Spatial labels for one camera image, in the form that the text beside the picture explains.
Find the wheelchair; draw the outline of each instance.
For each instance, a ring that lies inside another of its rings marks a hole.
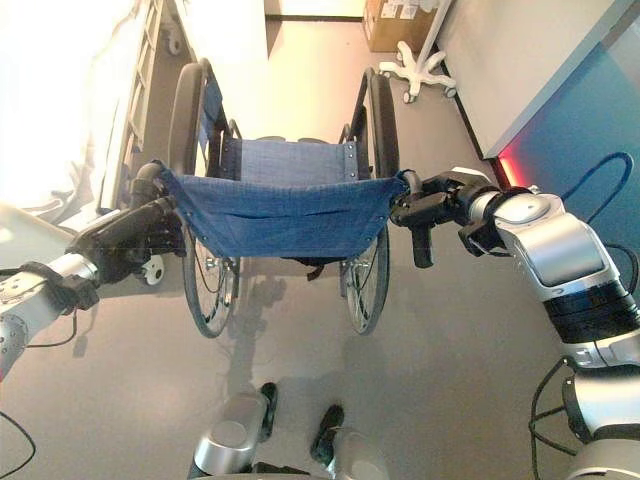
[[[197,159],[204,164],[198,173],[209,182],[195,177]],[[351,123],[337,144],[246,140],[236,122],[227,121],[211,64],[187,64],[176,87],[168,166],[172,174],[163,182],[186,225],[185,295],[202,335],[223,331],[239,293],[241,258],[249,256],[298,260],[315,267],[309,280],[338,262],[353,328],[362,335],[374,330],[389,284],[389,206],[406,190],[387,78],[372,69],[364,73]],[[211,208],[222,211],[205,211]]]

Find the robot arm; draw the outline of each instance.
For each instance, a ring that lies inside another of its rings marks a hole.
[[[429,230],[455,221],[473,255],[505,249],[545,306],[575,371],[563,385],[569,426],[587,444],[567,478],[640,478],[640,313],[597,234],[559,197],[502,192],[480,172],[405,176],[411,192],[391,220],[411,229],[416,266],[433,264]]]
[[[100,285],[138,271],[152,253],[184,252],[173,199],[156,198],[98,221],[48,265],[27,263],[0,283],[0,381],[29,342],[60,315],[87,310]]]

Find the caster wheel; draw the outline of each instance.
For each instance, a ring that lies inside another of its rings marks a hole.
[[[164,261],[160,255],[151,255],[151,259],[142,266],[138,278],[145,285],[157,285],[164,277]]]
[[[404,92],[404,95],[402,95],[402,101],[404,103],[413,103],[416,101],[416,96],[415,95],[411,95],[408,91]]]

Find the wheelchair tire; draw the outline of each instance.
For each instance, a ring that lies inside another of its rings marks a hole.
[[[182,259],[184,292],[200,333],[218,337],[227,324],[238,296],[240,259],[211,253],[185,226],[186,256]]]
[[[389,288],[389,231],[385,227],[362,254],[343,269],[353,329],[368,335],[376,328]]]

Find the blue cable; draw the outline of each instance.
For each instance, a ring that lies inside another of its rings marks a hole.
[[[564,195],[562,195],[562,201],[566,201],[571,195],[573,195],[590,177],[591,175],[593,175],[594,173],[596,173],[596,171],[598,171],[602,166],[604,166],[605,164],[613,161],[613,160],[617,160],[617,159],[621,159],[625,162],[625,169],[624,169],[624,173],[622,174],[622,177],[620,178],[620,180],[618,181],[618,184],[616,185],[616,188],[614,188],[613,192],[611,192],[611,195],[609,195],[609,197],[607,197],[607,199],[602,203],[602,205],[600,205],[595,212],[593,212],[593,214],[587,219],[587,223],[591,223],[593,221],[594,218],[596,218],[600,212],[602,212],[602,210],[605,209],[605,207],[607,205],[609,205],[609,203],[611,203],[611,200],[613,200],[619,193],[620,191],[623,189],[623,187],[627,184],[627,182],[629,181],[629,177],[631,176],[631,172],[633,171],[633,157],[631,155],[629,155],[626,152],[615,152],[615,153],[611,153],[609,155],[607,155],[606,157],[604,157],[602,160],[600,160],[593,168],[590,168],[587,173],[585,173],[582,178],[578,181],[578,183],[576,183],[572,188],[570,188]]]

